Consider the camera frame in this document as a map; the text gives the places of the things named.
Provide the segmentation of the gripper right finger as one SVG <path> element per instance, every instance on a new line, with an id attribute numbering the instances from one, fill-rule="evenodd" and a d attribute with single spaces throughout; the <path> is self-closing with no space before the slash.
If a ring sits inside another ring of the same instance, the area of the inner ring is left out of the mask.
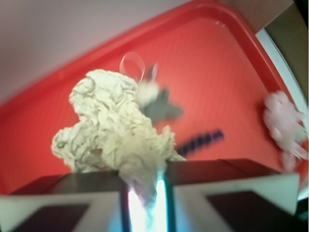
<path id="1" fill-rule="evenodd" d="M 299 175 L 248 159 L 176 161 L 165 174 L 170 232 L 298 232 Z"/>

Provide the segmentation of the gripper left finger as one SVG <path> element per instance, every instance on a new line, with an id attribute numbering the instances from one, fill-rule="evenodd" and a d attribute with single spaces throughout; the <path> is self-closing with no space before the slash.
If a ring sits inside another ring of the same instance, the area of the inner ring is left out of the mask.
<path id="1" fill-rule="evenodd" d="M 117 171 L 39 177 L 0 197 L 2 232 L 128 232 Z"/>

